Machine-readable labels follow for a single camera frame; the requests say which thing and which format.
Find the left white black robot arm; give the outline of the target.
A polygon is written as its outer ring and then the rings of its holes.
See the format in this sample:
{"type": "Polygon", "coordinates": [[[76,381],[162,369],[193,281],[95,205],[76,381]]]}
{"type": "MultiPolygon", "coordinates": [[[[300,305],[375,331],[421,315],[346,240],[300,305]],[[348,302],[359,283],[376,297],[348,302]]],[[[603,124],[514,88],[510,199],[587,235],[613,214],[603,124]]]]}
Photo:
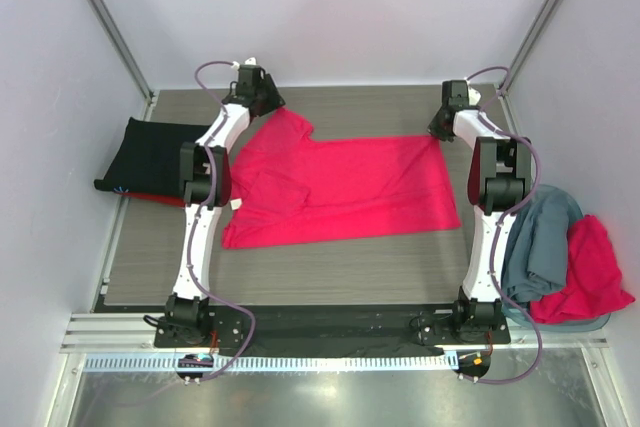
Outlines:
{"type": "Polygon", "coordinates": [[[284,105],[275,82],[254,58],[225,61],[237,72],[228,94],[215,100],[219,113],[196,141],[179,153],[179,185],[185,201],[185,235],[179,272],[156,323],[156,342],[200,346],[213,335],[209,268],[214,234],[232,190],[229,154],[257,117],[284,105]]]}

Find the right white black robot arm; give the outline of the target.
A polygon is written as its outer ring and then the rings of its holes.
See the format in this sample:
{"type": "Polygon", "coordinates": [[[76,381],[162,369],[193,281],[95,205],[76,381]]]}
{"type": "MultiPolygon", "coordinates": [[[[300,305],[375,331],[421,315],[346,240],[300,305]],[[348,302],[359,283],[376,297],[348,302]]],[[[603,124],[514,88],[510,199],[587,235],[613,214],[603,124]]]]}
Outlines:
{"type": "Polygon", "coordinates": [[[445,334],[460,343],[480,343],[506,330],[502,272],[516,207],[531,191],[528,147],[472,103],[465,80],[441,85],[441,107],[428,127],[440,141],[460,139],[471,149],[467,199],[474,236],[467,274],[444,319],[445,334]]]}

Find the black t shirt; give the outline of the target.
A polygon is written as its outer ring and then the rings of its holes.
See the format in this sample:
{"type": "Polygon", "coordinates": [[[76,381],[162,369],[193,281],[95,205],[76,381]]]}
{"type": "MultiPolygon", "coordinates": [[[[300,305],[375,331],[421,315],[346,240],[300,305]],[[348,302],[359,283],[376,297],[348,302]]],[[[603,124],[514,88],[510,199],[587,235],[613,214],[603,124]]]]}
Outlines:
{"type": "Polygon", "coordinates": [[[104,177],[94,181],[94,188],[180,203],[180,149],[185,142],[198,140],[208,129],[207,125],[130,118],[113,161],[104,177]]]}

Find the white t shirt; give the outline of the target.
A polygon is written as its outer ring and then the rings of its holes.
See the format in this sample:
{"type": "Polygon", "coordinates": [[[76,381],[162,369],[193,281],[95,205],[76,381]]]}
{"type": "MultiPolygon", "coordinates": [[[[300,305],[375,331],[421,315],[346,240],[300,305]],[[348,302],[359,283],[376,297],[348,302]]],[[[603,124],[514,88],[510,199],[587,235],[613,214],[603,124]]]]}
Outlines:
{"type": "Polygon", "coordinates": [[[240,198],[232,199],[230,201],[230,206],[232,210],[238,210],[242,206],[242,200],[240,198]]]}

